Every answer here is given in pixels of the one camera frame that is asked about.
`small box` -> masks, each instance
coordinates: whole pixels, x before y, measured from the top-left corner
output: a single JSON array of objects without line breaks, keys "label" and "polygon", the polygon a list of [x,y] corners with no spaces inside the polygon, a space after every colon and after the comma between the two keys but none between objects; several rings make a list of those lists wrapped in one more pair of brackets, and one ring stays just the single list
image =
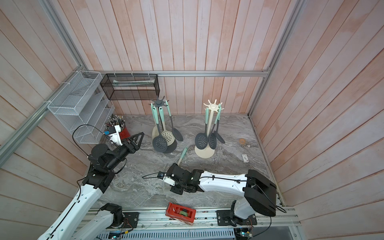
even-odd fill
[{"label": "small box", "polygon": [[166,210],[166,216],[177,219],[189,225],[193,225],[193,221],[195,220],[196,210],[188,207],[183,207],[181,205],[169,203],[168,208]]}]

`wooden plank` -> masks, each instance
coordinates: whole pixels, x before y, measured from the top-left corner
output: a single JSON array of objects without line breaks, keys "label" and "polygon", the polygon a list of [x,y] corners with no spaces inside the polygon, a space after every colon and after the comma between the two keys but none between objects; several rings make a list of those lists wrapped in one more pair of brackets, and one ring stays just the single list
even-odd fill
[{"label": "wooden plank", "polygon": [[59,216],[58,211],[0,196],[2,219],[49,227]]},{"label": "wooden plank", "polygon": [[28,61],[21,55],[15,46],[8,41],[7,37],[0,31],[0,54],[12,65],[12,67],[30,84],[37,93],[43,98],[47,98],[52,89],[58,86],[58,83],[48,85],[33,69]]},{"label": "wooden plank", "polygon": [[[289,152],[293,147],[299,147],[296,148],[298,151],[301,147],[303,147],[303,145],[296,145],[294,142],[300,142],[302,140],[302,136],[305,136],[308,133],[310,133],[310,135],[314,137],[327,124],[329,124],[333,119],[335,119],[339,114],[341,114],[342,111],[344,111],[355,100],[357,100],[358,97],[360,97],[364,93],[364,91],[367,91],[371,86],[376,84],[381,79],[384,73],[380,68],[379,61],[383,59],[384,53],[381,52],[374,60],[372,60],[370,64],[367,65],[367,62],[372,59],[372,55],[377,53],[377,50],[379,48],[378,46],[382,45],[380,35],[381,34],[377,34],[374,39],[372,39],[372,41],[362,50],[361,54],[359,54],[352,61],[352,63],[348,66],[347,70],[345,70],[338,77],[338,79],[331,85],[331,87],[308,110],[308,112],[299,121],[299,123],[296,124],[296,126],[291,130],[291,132],[289,132],[287,136],[272,151],[272,153],[270,153],[269,156],[271,156],[271,159],[274,159],[281,152]],[[362,68],[364,68],[362,72],[359,73],[357,77],[355,77]],[[358,89],[356,90],[358,93],[356,95],[351,96],[349,89],[351,89],[352,87],[356,87],[356,85],[359,85]],[[338,96],[340,92],[344,91],[343,89],[346,86],[348,90]],[[337,103],[343,104],[344,102],[346,102],[347,105],[334,108],[334,112],[332,113],[328,111],[320,113],[328,104],[335,105]],[[324,122],[319,122],[318,119],[322,118],[315,119],[316,116],[322,114],[330,114],[330,116],[333,116],[333,118],[332,120],[331,118],[329,118],[329,120],[326,119]],[[318,125],[318,127],[313,129],[312,126],[316,124]]]},{"label": "wooden plank", "polygon": [[0,86],[0,96],[24,116],[34,112],[35,109],[1,78]]},{"label": "wooden plank", "polygon": [[132,70],[141,70],[139,54],[137,53],[135,39],[133,37],[131,23],[129,21],[124,0],[111,1],[111,3],[131,68]]},{"label": "wooden plank", "polygon": [[[351,179],[351,178],[355,179],[355,177],[360,176],[360,174],[364,175],[365,174],[364,167],[361,167],[361,169],[357,169],[356,171],[358,172],[354,174],[352,174],[352,172],[355,171],[355,169],[351,168],[350,170],[346,171],[345,174],[340,173],[337,177],[335,176],[333,178],[329,178],[330,180],[332,180],[333,183],[330,186],[318,187],[319,191],[316,193],[313,193],[312,191],[300,192],[300,190],[302,189],[308,190],[307,187],[312,185],[313,182],[315,181],[313,177],[315,177],[316,179],[317,178],[316,176],[318,174],[321,174],[320,176],[322,175],[327,176],[329,174],[327,173],[327,171],[330,171],[330,172],[337,171],[338,169],[343,168],[345,164],[351,161],[356,161],[355,158],[357,158],[358,156],[365,156],[365,154],[369,154],[370,151],[364,150],[362,153],[357,154],[358,155],[357,157],[355,156],[355,157],[352,157],[352,159],[350,160],[345,160],[353,156],[357,152],[361,151],[362,149],[369,147],[370,144],[373,144],[382,138],[383,136],[382,121],[384,118],[383,116],[384,116],[383,112],[379,113],[370,121],[365,123],[363,126],[361,126],[357,130],[352,132],[350,135],[348,135],[346,138],[344,138],[343,140],[341,140],[340,142],[338,142],[337,144],[329,148],[327,151],[325,151],[324,153],[322,153],[321,155],[313,159],[311,162],[306,164],[304,167],[299,169],[297,172],[292,174],[292,176],[287,177],[286,181],[282,182],[284,183],[283,187],[285,188],[285,190],[282,190],[282,191],[285,191],[284,195],[287,202],[289,202],[290,204],[298,204],[312,197],[315,197],[316,194],[324,193],[324,189],[329,189],[329,188],[335,189],[338,186],[337,184],[338,177],[343,177],[344,178],[343,181],[348,181],[348,179]],[[356,138],[356,136],[364,137],[364,141],[363,142],[356,141],[356,139],[354,139]],[[371,157],[372,159],[369,159],[369,158],[367,159],[369,164],[371,164],[370,167],[373,167],[375,165],[375,158],[380,158],[380,160],[382,159],[382,156],[380,156],[380,151],[376,152]],[[375,172],[379,170],[381,170],[381,167],[376,167]],[[294,186],[297,186],[297,187],[289,191],[286,191],[286,189],[289,189],[290,187],[294,187]]]},{"label": "wooden plank", "polygon": [[7,101],[0,97],[0,119],[17,129],[26,119],[26,117],[11,106]]},{"label": "wooden plank", "polygon": [[240,1],[239,7],[238,7],[238,12],[237,12],[237,17],[236,17],[236,22],[235,22],[235,29],[233,30],[231,47],[229,49],[227,67],[225,70],[233,70],[235,67],[237,52],[238,52],[239,47],[240,47],[240,41],[242,38],[245,20],[246,20],[247,15],[248,15],[247,13],[248,13],[249,7],[250,7],[250,0],[241,0]]},{"label": "wooden plank", "polygon": [[[369,63],[369,61],[371,60],[371,59],[373,59],[374,57],[375,57],[375,55],[380,51],[380,49],[382,49],[384,46],[383,46],[383,44],[382,44],[382,41],[383,41],[383,39],[384,39],[384,29],[383,30],[381,30],[380,32],[379,32],[379,34],[378,35],[376,35],[375,36],[375,38],[369,43],[369,45],[367,45],[366,46],[366,48],[364,48],[364,50],[361,52],[361,55],[359,55],[355,60],[356,61],[354,61],[353,62],[353,64],[351,64],[349,67],[348,67],[348,69],[346,70],[346,72],[345,72],[345,74],[343,74],[342,76],[341,76],[341,78],[339,78],[339,81],[351,81],[351,79],[353,79],[359,72],[360,72],[360,70],[362,70],[368,63]],[[338,84],[338,82],[336,82],[335,83],[335,89],[330,89],[330,91],[332,91],[332,90],[336,90],[337,88],[336,87],[338,87],[337,86],[337,84]],[[326,95],[325,95],[325,97],[322,99],[322,101],[320,101],[319,103],[323,103],[324,102],[324,99],[327,99],[327,98],[330,98],[330,95],[329,95],[329,93],[326,93]],[[284,150],[280,155],[282,155],[282,154],[286,154],[287,152],[288,152],[288,154],[291,154],[291,156],[293,155],[293,154],[295,154],[296,152],[293,152],[293,153],[289,153],[290,151],[287,149],[287,150]],[[282,160],[279,160],[279,159],[281,159],[281,157],[276,157],[276,163],[274,163],[274,164],[272,164],[272,165],[275,165],[276,164],[276,166],[278,166],[280,163],[281,163],[281,161]]]},{"label": "wooden plank", "polygon": [[231,47],[233,32],[235,30],[235,22],[239,9],[239,4],[240,0],[227,1],[225,4],[223,27],[221,30],[220,47],[218,50],[216,70],[225,70],[227,67],[229,50]]},{"label": "wooden plank", "polygon": [[76,63],[76,61],[73,58],[73,56],[70,53],[70,51],[68,50],[68,48],[65,45],[63,39],[61,38],[61,36],[59,35],[57,30],[53,26],[53,23],[48,18],[48,15],[44,12],[44,9],[40,5],[39,1],[38,0],[29,0],[29,2],[31,3],[31,5],[32,5],[33,9],[35,10],[36,14],[39,16],[40,20],[43,22],[44,26],[47,28],[49,34],[51,35],[51,37],[53,38],[53,40],[55,41],[55,43],[59,47],[61,53],[64,55],[65,59],[67,60],[67,62],[70,65],[70,67],[72,69],[77,68],[78,64]]},{"label": "wooden plank", "polygon": [[37,13],[34,11],[29,0],[15,1],[15,4],[22,12],[35,33],[39,36],[40,40],[43,42],[48,52],[52,55],[53,59],[57,62],[57,65],[63,73],[66,76],[69,75],[73,68],[67,62],[58,45],[48,32],[47,28],[44,26],[43,22],[40,20]]},{"label": "wooden plank", "polygon": [[55,211],[63,211],[72,198],[0,169],[0,194]]},{"label": "wooden plank", "polygon": [[116,17],[115,17],[115,13],[113,12],[111,1],[100,0],[100,4],[104,12],[104,16],[106,18],[113,41],[115,43],[116,50],[118,52],[118,55],[122,64],[122,69],[125,71],[130,71],[132,70],[131,64],[129,63],[127,51],[124,46],[124,42],[120,33],[120,29],[119,29]]},{"label": "wooden plank", "polygon": [[335,238],[322,238],[322,240],[383,240],[384,233],[371,233],[371,234],[363,234],[363,235],[350,235],[345,237],[335,237]]},{"label": "wooden plank", "polygon": [[324,0],[311,1],[306,4],[303,14],[300,16],[300,21],[295,28],[296,31],[293,32],[279,62],[276,64],[274,74],[271,75],[268,84],[266,85],[264,92],[268,94],[263,94],[261,96],[259,104],[255,110],[253,122],[257,126],[258,132],[260,132],[262,127],[264,127],[260,126],[259,122],[261,121],[265,111],[269,108],[269,105],[279,89],[284,76],[288,73],[291,65],[293,64],[292,59],[297,57],[326,3],[327,1]]},{"label": "wooden plank", "polygon": [[0,145],[2,145],[5,141],[9,139],[11,134],[15,131],[13,127],[5,123],[4,121],[0,120]]},{"label": "wooden plank", "polygon": [[303,82],[305,77],[303,76],[302,71],[303,69],[308,69],[308,67],[303,65],[313,66],[315,64],[316,60],[332,40],[332,37],[335,35],[356,2],[357,0],[346,1],[343,6],[340,6],[343,3],[342,0],[329,1],[327,3],[290,70],[286,74],[285,79],[273,97],[269,108],[265,111],[260,121],[260,124],[265,125],[260,132],[261,136],[265,136],[266,132],[271,128],[289,99],[291,99],[295,91]]},{"label": "wooden plank", "polygon": [[266,58],[271,51],[273,41],[276,38],[276,35],[279,31],[280,25],[282,24],[284,15],[288,9],[290,0],[280,0],[277,3],[275,13],[271,20],[271,24],[268,28],[268,32],[265,36],[263,46],[260,50],[259,56],[256,61],[254,70],[263,70],[263,66],[266,62]]},{"label": "wooden plank", "polygon": [[[134,0],[134,1],[126,2],[126,9],[128,12],[129,20],[131,22],[133,37],[135,39],[136,49],[139,55],[141,68],[143,70],[153,70],[151,54],[150,54],[150,49],[148,45],[149,42],[146,35],[146,28],[144,24],[140,1]],[[161,65],[158,62],[155,62],[156,68],[160,66]],[[151,106],[149,105],[150,101],[142,100],[141,101],[142,105],[140,105],[140,102],[138,100],[136,100],[135,102],[139,110],[139,114],[151,114],[152,112]]]},{"label": "wooden plank", "polygon": [[384,81],[380,81],[368,91],[280,168],[276,169],[277,165],[273,161],[271,165],[275,170],[276,180],[280,182],[291,175],[383,110],[384,96],[380,94],[382,91],[384,91]]},{"label": "wooden plank", "polygon": [[249,108],[251,107],[252,101],[256,96],[258,87],[260,86],[260,77],[251,77],[249,80],[247,89],[244,93],[243,101],[240,105],[239,113],[248,113]]},{"label": "wooden plank", "polygon": [[71,3],[75,12],[77,13],[78,19],[81,22],[81,26],[88,36],[89,42],[100,62],[102,69],[104,71],[113,70],[109,56],[92,19],[91,13],[87,7],[87,3],[85,0],[71,0]]},{"label": "wooden plank", "polygon": [[276,50],[280,44],[280,41],[281,41],[281,39],[285,33],[285,29],[288,25],[288,21],[290,20],[293,12],[295,10],[295,6],[297,5],[297,2],[298,2],[298,0],[291,0],[290,1],[288,8],[285,12],[283,21],[281,22],[280,28],[278,29],[277,35],[276,35],[275,39],[273,40],[271,50],[269,51],[268,56],[265,60],[264,66],[261,69],[267,69],[271,65],[272,58],[275,55],[275,52],[276,52]]},{"label": "wooden plank", "polygon": [[50,153],[52,156],[65,163],[68,167],[77,171],[79,174],[83,175],[87,170],[87,166],[84,163],[82,163],[74,155],[68,152],[67,149],[52,139],[41,128],[35,128],[28,136],[28,138],[43,148],[45,151]]},{"label": "wooden plank", "polygon": [[36,90],[14,69],[9,62],[0,55],[0,78],[11,88],[23,96],[34,108],[37,108],[44,100]]},{"label": "wooden plank", "polygon": [[76,180],[83,177],[29,139],[26,139],[15,153],[72,185],[76,186]]},{"label": "wooden plank", "polygon": [[[45,119],[50,122],[58,131],[61,132],[61,134],[63,134],[66,139],[68,139],[71,143],[73,143],[74,145],[75,142],[73,141],[72,139],[72,134],[70,134],[70,132],[68,132],[67,129],[65,129],[65,127],[59,122],[59,120],[52,114],[52,113],[48,113],[46,116],[45,116]],[[87,152],[88,154],[91,153],[91,147],[89,147],[88,144],[80,144],[81,148],[83,150],[85,150],[85,152]]]},{"label": "wooden plank", "polygon": [[[78,36],[76,35],[76,33],[74,31],[75,28],[72,28],[72,26],[71,26],[67,16],[65,15],[65,13],[63,11],[63,8],[61,8],[61,6],[60,6],[60,3],[58,2],[58,0],[52,0],[51,3],[53,4],[55,10],[57,11],[58,16],[60,17],[60,20],[61,20],[63,26],[65,27],[65,29],[67,30],[69,36],[71,37],[71,39],[73,41],[73,44],[76,46],[77,50],[79,51],[79,54],[80,54],[81,58],[83,59],[85,66],[90,71],[94,70],[94,66],[91,64],[90,58],[88,58],[88,55],[87,55],[87,53],[85,51],[86,48],[84,48],[82,46],[82,44],[80,43],[80,41],[79,41],[80,38],[78,38]],[[77,30],[82,31],[83,35],[85,35],[84,30],[82,28],[80,28],[80,26],[81,25],[77,26]],[[99,60],[97,59],[97,57],[96,57],[92,47],[90,46],[90,44],[88,45],[88,49],[91,50],[92,56],[96,60],[98,66],[100,66]]]},{"label": "wooden plank", "polygon": [[[262,6],[264,1],[251,1],[248,8],[247,17],[245,19],[245,25],[243,27],[243,31],[241,34],[241,40],[239,42],[239,47],[237,51],[236,61],[234,64],[234,70],[243,70],[245,62],[247,60],[248,52],[250,50],[250,46],[253,40],[253,36],[255,34],[255,30],[257,27],[257,23],[259,21],[259,17],[261,14]],[[245,89],[247,88],[250,77],[241,77],[234,78],[232,77],[230,83],[230,91],[228,91],[228,95],[225,101],[226,108],[224,109],[224,113],[232,113],[232,107],[235,105],[235,112],[238,112],[240,108],[241,101],[244,96]],[[240,92],[238,93],[238,87],[241,83]]]},{"label": "wooden plank", "polygon": [[77,186],[64,181],[16,154],[11,155],[9,160],[2,166],[2,169],[70,198],[74,196],[78,189]]},{"label": "wooden plank", "polygon": [[[196,68],[196,34],[198,1],[183,1],[184,69]],[[184,78],[185,113],[195,113],[195,78]]]},{"label": "wooden plank", "polygon": [[0,11],[0,29],[14,47],[23,55],[23,57],[33,66],[35,71],[44,79],[49,86],[57,86],[58,83],[52,74],[47,70],[42,61],[35,52],[26,43],[23,37],[9,22],[6,16]]},{"label": "wooden plank", "polygon": [[[154,7],[157,32],[159,34],[162,67],[164,70],[173,70],[172,35],[168,0],[155,0]],[[160,87],[159,98],[166,96],[166,99],[173,103],[169,105],[170,109],[172,109],[172,112],[177,113],[175,78],[161,77],[158,79]]]},{"label": "wooden plank", "polygon": [[46,230],[47,227],[43,226],[0,220],[0,234],[3,238],[13,238],[15,233],[18,233],[19,239],[37,239]]},{"label": "wooden plank", "polygon": [[[183,1],[169,0],[170,28],[172,33],[173,65],[184,70]],[[185,81],[175,77],[177,114],[185,114]]]},{"label": "wooden plank", "polygon": [[119,53],[113,41],[112,33],[107,23],[107,19],[104,15],[100,1],[86,0],[85,2],[93,19],[96,30],[99,33],[101,42],[112,64],[113,70],[123,70]]},{"label": "wooden plank", "polygon": [[380,171],[356,182],[295,206],[304,220],[384,199],[384,172]]},{"label": "wooden plank", "polygon": [[58,129],[56,129],[50,122],[46,119],[43,119],[38,127],[46,132],[53,140],[55,140],[58,144],[60,144],[63,148],[65,148],[71,155],[75,156],[79,159],[84,165],[88,166],[89,160],[87,156],[80,151],[70,140],[68,140]]},{"label": "wooden plank", "polygon": [[[222,36],[222,27],[224,20],[224,13],[226,9],[226,1],[222,0],[212,0],[211,3],[211,14],[209,20],[209,30],[208,30],[208,43],[207,43],[207,57],[205,62],[206,70],[216,70],[218,54]],[[203,89],[203,101],[208,99],[213,103],[215,99],[218,99],[220,95],[218,94],[220,84],[222,85],[220,79],[216,78],[205,78],[204,79],[204,89]],[[216,93],[215,98],[213,97],[214,84],[216,82]]]},{"label": "wooden plank", "polygon": [[38,35],[31,28],[21,11],[17,8],[13,1],[1,1],[0,9],[14,28],[20,33],[24,40],[33,49],[35,54],[44,63],[50,73],[54,76],[57,82],[65,79],[65,74],[60,69],[55,59],[51,56]]},{"label": "wooden plank", "polygon": [[[196,70],[205,70],[211,0],[199,0],[197,10]],[[195,113],[202,113],[204,77],[195,78]]]},{"label": "wooden plank", "polygon": [[[287,150],[290,150],[293,146],[304,146],[307,144],[309,139],[313,139],[343,111],[348,109],[355,101],[376,85],[381,80],[382,76],[384,76],[384,70],[381,67],[381,62],[383,60],[384,52],[366,66],[366,68],[317,116],[317,118],[315,118],[294,141],[292,141],[292,145],[289,145]],[[298,172],[280,182],[280,189],[285,192],[300,184],[301,182],[297,182],[295,175],[304,169],[305,168],[299,169]]]},{"label": "wooden plank", "polygon": [[[321,97],[327,88],[336,80],[336,78],[344,71],[344,69],[351,63],[351,61],[359,54],[366,44],[376,35],[380,28],[384,25],[384,18],[380,19],[380,13],[384,11],[384,2],[378,4],[373,11],[368,15],[366,20],[362,23],[361,27],[357,29],[355,34],[350,38],[348,43],[344,43],[338,38],[338,34],[330,42],[322,56],[315,64],[313,71],[311,71],[303,83],[300,85],[295,95],[288,102],[287,106],[277,118],[268,132],[268,137],[264,138],[264,144],[276,133],[281,132],[281,135],[276,136],[282,139],[288,132],[296,125],[296,123],[304,116],[305,112]],[[366,63],[361,66],[361,70],[373,59],[376,54],[380,52],[379,49],[371,57],[366,57]]]},{"label": "wooden plank", "polygon": [[[306,237],[325,238],[382,231],[384,201],[302,221]],[[356,219],[363,218],[364,224]]]}]

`handle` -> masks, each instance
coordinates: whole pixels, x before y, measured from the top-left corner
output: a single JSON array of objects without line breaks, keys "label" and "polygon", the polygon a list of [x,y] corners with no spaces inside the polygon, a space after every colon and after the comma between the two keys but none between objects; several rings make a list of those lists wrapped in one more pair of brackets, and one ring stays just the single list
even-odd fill
[{"label": "handle", "polygon": [[165,124],[163,107],[159,107],[159,113],[160,113],[161,121],[163,122],[163,124]]},{"label": "handle", "polygon": [[218,120],[220,121],[220,114],[221,114],[221,104],[218,105]]},{"label": "handle", "polygon": [[216,115],[215,124],[217,123],[217,120],[218,120],[219,116],[220,116],[220,113],[218,113],[218,114]]},{"label": "handle", "polygon": [[188,147],[185,147],[184,150],[183,150],[183,152],[181,153],[181,156],[180,156],[180,158],[179,158],[179,161],[177,162],[178,165],[180,164],[181,160],[182,160],[183,157],[185,156],[187,150],[188,150]]},{"label": "handle", "polygon": [[155,118],[156,124],[159,124],[159,117],[157,116],[157,110],[156,108],[152,109],[153,117]]},{"label": "handle", "polygon": [[167,101],[167,100],[166,100],[166,105],[167,105],[168,114],[169,114],[169,116],[171,117],[171,115],[170,115],[170,110],[169,110],[169,105],[168,105],[168,101]]},{"label": "handle", "polygon": [[205,109],[205,124],[208,124],[208,108]]}]

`marble tabletop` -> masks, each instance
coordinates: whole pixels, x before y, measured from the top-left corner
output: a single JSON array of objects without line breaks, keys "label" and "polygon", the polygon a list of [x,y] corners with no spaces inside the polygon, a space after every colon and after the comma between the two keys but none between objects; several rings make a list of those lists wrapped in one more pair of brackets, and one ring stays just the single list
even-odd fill
[{"label": "marble tabletop", "polygon": [[[126,125],[130,134],[144,132],[141,149],[127,157],[125,168],[115,176],[112,183],[101,198],[93,205],[99,208],[110,202],[123,208],[156,208],[166,207],[169,202],[191,208],[230,207],[233,200],[242,197],[224,192],[196,192],[183,195],[175,194],[170,185],[154,179],[141,177],[167,169],[179,160],[185,147],[188,151],[180,167],[192,171],[202,169],[220,174],[243,174],[248,169],[254,169],[271,179],[267,165],[253,132],[251,122],[245,114],[223,114],[220,118],[219,133],[226,141],[217,143],[215,154],[208,159],[198,157],[194,151],[194,139],[197,133],[204,132],[203,115],[172,116],[174,127],[184,137],[183,142],[177,143],[173,153],[156,152],[152,147],[152,129],[155,126],[152,115],[126,115]],[[169,117],[166,116],[166,127],[171,131]],[[240,145],[239,139],[246,139],[245,145]],[[249,163],[244,163],[242,154],[247,154]]]}]

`kitchen utensil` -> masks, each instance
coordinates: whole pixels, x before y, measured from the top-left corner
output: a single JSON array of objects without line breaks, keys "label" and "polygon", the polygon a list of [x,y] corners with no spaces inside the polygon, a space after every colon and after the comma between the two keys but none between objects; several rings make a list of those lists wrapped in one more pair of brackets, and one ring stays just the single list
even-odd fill
[{"label": "kitchen utensil", "polygon": [[204,149],[208,145],[208,136],[207,136],[207,124],[208,124],[208,108],[205,109],[205,132],[199,133],[195,137],[195,145],[198,149]]},{"label": "kitchen utensil", "polygon": [[183,157],[184,157],[184,155],[186,154],[187,150],[188,150],[188,147],[185,147],[184,150],[183,150],[183,152],[181,153],[181,156],[180,156],[179,161],[177,162],[178,165],[180,165],[181,160],[183,159]]},{"label": "kitchen utensil", "polygon": [[170,153],[175,151],[177,147],[177,142],[175,141],[175,137],[173,136],[173,134],[170,131],[166,130],[166,122],[164,119],[163,107],[159,107],[159,113],[160,113],[160,119],[163,125],[163,132],[161,133],[161,135],[165,138],[168,145],[167,150],[164,153]]},{"label": "kitchen utensil", "polygon": [[218,117],[219,117],[219,114],[216,115],[214,126],[211,130],[211,133],[208,136],[208,144],[209,144],[210,148],[212,148],[212,149],[216,149],[216,146],[217,146],[216,136],[213,134],[213,132],[214,132]]},{"label": "kitchen utensil", "polygon": [[[154,115],[154,111],[156,111],[156,107],[153,106],[153,104],[151,103],[151,109],[152,109],[152,116],[153,116],[153,120],[155,121],[155,124],[156,124],[156,119],[155,119],[155,115]],[[157,137],[159,135],[159,131],[157,129],[157,126],[154,126],[153,127],[153,130],[152,130],[152,140]]]},{"label": "kitchen utensil", "polygon": [[218,119],[217,119],[217,126],[216,126],[216,131],[214,132],[216,138],[221,142],[221,143],[225,143],[224,139],[220,136],[220,134],[218,133],[218,124],[220,123],[220,114],[221,114],[221,105],[219,104],[218,105]]},{"label": "kitchen utensil", "polygon": [[183,136],[181,135],[181,133],[176,128],[173,127],[172,116],[170,114],[169,105],[168,105],[168,101],[167,100],[166,100],[166,105],[167,105],[167,109],[168,109],[170,123],[172,124],[172,134],[173,134],[173,136],[175,137],[176,140],[178,140],[179,142],[182,142],[184,140]]},{"label": "kitchen utensil", "polygon": [[164,119],[163,107],[159,107],[159,114],[160,114],[160,118],[161,118],[161,121],[163,124],[163,132],[161,132],[161,135],[163,135],[163,137],[167,141],[167,145],[169,146],[175,141],[175,137],[173,136],[173,134],[170,131],[166,130],[166,122]]},{"label": "kitchen utensil", "polygon": [[[155,122],[157,126],[158,132],[160,132],[159,126],[159,117],[157,116],[156,108],[152,109],[153,116],[155,117]],[[162,135],[158,135],[152,140],[153,148],[158,152],[165,152],[167,150],[167,141],[164,139]]]}]

